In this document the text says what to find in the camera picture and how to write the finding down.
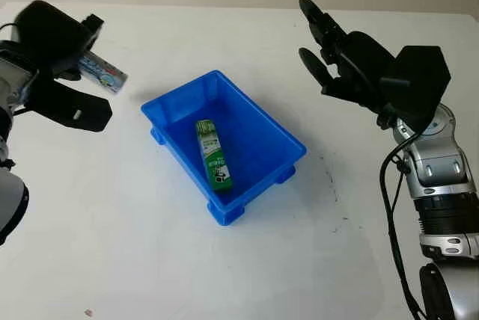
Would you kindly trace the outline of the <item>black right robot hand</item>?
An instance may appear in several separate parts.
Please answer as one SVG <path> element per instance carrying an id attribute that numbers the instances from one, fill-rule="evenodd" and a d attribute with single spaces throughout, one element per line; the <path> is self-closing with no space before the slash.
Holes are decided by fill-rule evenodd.
<path id="1" fill-rule="evenodd" d="M 302 47 L 299 57 L 320 84 L 321 93 L 380 113 L 387 101 L 379 79 L 394 56 L 364 32 L 345 32 L 312 0 L 299 0 L 299 6 L 321 54 L 318 58 Z"/>

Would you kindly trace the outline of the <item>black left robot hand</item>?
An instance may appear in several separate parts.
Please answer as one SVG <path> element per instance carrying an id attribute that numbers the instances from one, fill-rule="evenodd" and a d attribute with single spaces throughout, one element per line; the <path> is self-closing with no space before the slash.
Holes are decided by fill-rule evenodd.
<path id="1" fill-rule="evenodd" d="M 35 0 L 13 23 L 13 41 L 22 44 L 56 79 L 78 81 L 79 60 L 93 46 L 104 21 L 92 13 L 79 22 L 50 3 Z"/>

